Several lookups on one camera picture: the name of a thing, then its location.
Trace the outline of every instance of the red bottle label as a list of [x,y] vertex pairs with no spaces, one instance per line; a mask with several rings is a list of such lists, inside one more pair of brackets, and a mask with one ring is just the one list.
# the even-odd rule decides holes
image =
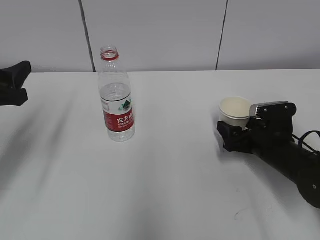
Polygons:
[[130,111],[122,115],[113,115],[107,113],[106,111],[103,111],[103,113],[106,127],[113,132],[123,132],[130,129],[134,125],[132,108]]
[[120,101],[107,101],[101,98],[106,127],[113,132],[130,129],[134,123],[131,94]]

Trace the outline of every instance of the cup rim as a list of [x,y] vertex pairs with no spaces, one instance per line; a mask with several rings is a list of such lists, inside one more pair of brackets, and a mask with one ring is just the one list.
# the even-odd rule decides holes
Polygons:
[[222,99],[219,103],[219,110],[220,110],[220,113],[222,113],[224,116],[226,116],[227,118],[230,118],[230,119],[234,119],[234,120],[244,120],[244,119],[249,119],[250,118],[250,115],[248,116],[231,116],[227,113],[225,113],[222,109],[221,109],[221,103],[228,99],[228,98],[239,98],[239,99],[243,99],[245,101],[247,101],[248,103],[250,103],[250,101],[242,96],[227,96],[225,97],[224,99]]

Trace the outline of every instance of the black cable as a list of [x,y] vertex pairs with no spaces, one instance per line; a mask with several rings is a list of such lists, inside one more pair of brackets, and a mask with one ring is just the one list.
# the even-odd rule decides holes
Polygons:
[[[292,134],[292,137],[294,139],[297,139],[299,142],[301,141],[301,139],[299,137],[297,137],[296,135]],[[305,141],[302,141],[302,144],[305,145],[308,149],[310,149],[312,152],[317,152],[315,149],[313,149],[311,146],[309,146],[307,143],[305,143]]]

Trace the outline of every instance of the white wall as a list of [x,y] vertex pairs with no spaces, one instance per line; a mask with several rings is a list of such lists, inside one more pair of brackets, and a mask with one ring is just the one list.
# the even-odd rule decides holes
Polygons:
[[89,72],[77,0],[1,0],[0,69],[21,61],[34,72]]
[[[116,45],[129,71],[214,70],[227,0],[82,0],[95,67]],[[319,0],[229,0],[218,70],[320,68]],[[2,0],[0,69],[93,70],[77,0]]]
[[116,45],[129,71],[214,70],[226,0],[82,0],[95,66]]
[[319,0],[229,0],[218,70],[320,68]]

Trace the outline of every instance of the black object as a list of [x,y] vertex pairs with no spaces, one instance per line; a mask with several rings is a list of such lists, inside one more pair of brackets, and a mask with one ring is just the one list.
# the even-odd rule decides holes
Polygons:
[[29,61],[0,69],[0,106],[21,106],[28,100],[27,91],[22,86],[30,73]]
[[296,111],[294,103],[269,105],[257,114],[259,118],[250,118],[246,130],[223,121],[218,122],[217,130],[227,151],[258,156],[295,183],[302,197],[320,209],[320,153],[304,143],[310,133],[320,136],[320,131],[307,132],[295,144],[292,117]]

